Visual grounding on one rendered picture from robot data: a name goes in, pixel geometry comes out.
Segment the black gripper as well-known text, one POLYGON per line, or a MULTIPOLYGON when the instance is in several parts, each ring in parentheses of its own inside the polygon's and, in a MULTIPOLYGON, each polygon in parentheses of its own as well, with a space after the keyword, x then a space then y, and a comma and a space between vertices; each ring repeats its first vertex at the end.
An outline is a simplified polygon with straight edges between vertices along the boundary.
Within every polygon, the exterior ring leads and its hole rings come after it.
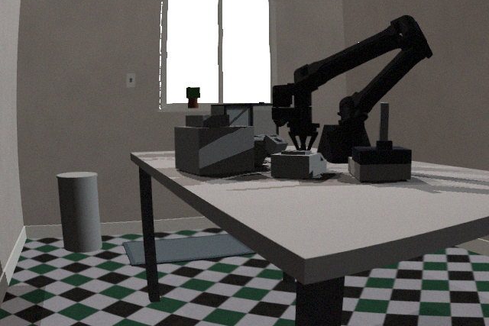
POLYGON ((310 124, 312 123, 312 107, 305 107, 309 108, 309 123, 308 124, 289 124, 287 123, 287 127, 290 128, 290 131, 288 131, 288 134, 290 135, 290 138, 292 142, 295 145, 296 150, 311 150, 311 147, 319 134, 319 132, 313 132, 316 131, 317 127, 320 127, 320 124, 310 124), (302 131, 303 130, 303 131, 302 131), (296 141, 296 136, 299 136, 301 145, 299 148, 299 145, 296 141), (306 138, 311 136, 309 146, 306 149, 306 138))

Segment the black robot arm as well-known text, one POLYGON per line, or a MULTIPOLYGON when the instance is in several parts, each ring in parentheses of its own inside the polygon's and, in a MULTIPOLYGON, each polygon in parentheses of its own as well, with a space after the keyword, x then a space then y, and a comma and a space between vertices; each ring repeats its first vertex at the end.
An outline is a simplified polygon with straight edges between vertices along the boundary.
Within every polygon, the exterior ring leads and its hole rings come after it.
POLYGON ((275 125, 281 127, 287 122, 308 124, 309 108, 305 107, 312 106, 312 92, 319 86, 356 66, 400 48, 401 51, 365 88, 343 98, 339 103, 340 112, 337 114, 341 116, 341 120, 338 120, 341 127, 335 127, 333 133, 344 153, 352 154, 352 147, 366 147, 362 137, 368 113, 419 61, 432 56, 427 40, 413 17, 403 15, 390 24, 380 33, 324 60, 296 69, 294 83, 273 86, 273 107, 290 107, 293 95, 294 106, 302 107, 272 108, 275 125))

